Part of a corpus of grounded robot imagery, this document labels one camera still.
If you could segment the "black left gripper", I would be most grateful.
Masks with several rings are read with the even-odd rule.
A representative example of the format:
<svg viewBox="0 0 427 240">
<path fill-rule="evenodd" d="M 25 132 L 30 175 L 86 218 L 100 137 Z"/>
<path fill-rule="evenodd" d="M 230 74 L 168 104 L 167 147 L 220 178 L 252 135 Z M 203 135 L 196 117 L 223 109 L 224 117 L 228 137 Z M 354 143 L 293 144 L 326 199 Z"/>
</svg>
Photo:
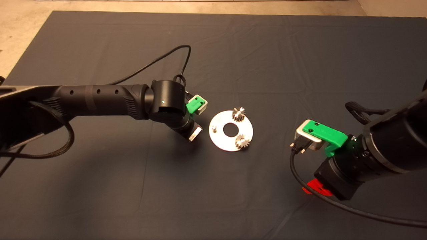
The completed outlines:
<svg viewBox="0 0 427 240">
<path fill-rule="evenodd" d="M 202 131 L 203 128 L 194 119 L 188 119 L 176 128 L 176 132 L 189 142 L 193 142 Z"/>
</svg>

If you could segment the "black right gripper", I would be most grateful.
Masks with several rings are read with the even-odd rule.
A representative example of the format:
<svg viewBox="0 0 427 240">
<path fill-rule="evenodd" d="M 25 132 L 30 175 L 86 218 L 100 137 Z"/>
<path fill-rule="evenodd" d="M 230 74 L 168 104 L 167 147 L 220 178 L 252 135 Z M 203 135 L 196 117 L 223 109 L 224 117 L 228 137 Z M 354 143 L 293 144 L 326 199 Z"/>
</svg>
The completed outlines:
<svg viewBox="0 0 427 240">
<path fill-rule="evenodd" d="M 338 200 L 350 200 L 366 182 L 368 167 L 357 149 L 357 138 L 349 136 L 343 146 L 327 157 L 314 173 L 316 179 L 304 182 L 312 191 Z"/>
</svg>

